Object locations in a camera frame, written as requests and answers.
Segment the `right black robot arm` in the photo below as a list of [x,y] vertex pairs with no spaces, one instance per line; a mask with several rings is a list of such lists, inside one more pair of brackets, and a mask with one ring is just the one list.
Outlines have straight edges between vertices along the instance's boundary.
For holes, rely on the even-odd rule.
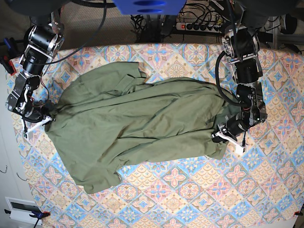
[[43,121],[47,112],[31,101],[33,91],[64,42],[64,25],[60,21],[65,0],[7,0],[8,7],[30,18],[32,26],[25,35],[26,47],[20,58],[22,71],[10,93],[7,109],[31,123]]

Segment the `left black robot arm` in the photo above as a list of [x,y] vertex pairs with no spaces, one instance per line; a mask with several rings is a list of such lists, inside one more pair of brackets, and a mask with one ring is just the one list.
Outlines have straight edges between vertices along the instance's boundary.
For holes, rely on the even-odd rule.
[[[218,124],[212,133],[215,143],[234,142],[241,133],[267,119],[262,86],[258,81],[263,72],[258,59],[260,44],[257,33],[269,17],[285,14],[294,6],[285,0],[240,0],[238,4],[242,11],[239,19],[236,18],[230,1],[227,1],[232,30],[222,38],[224,50],[216,61],[215,79],[221,97],[229,104],[239,107],[240,111]],[[237,84],[237,101],[228,98],[220,86],[219,64],[223,57],[228,60]]]

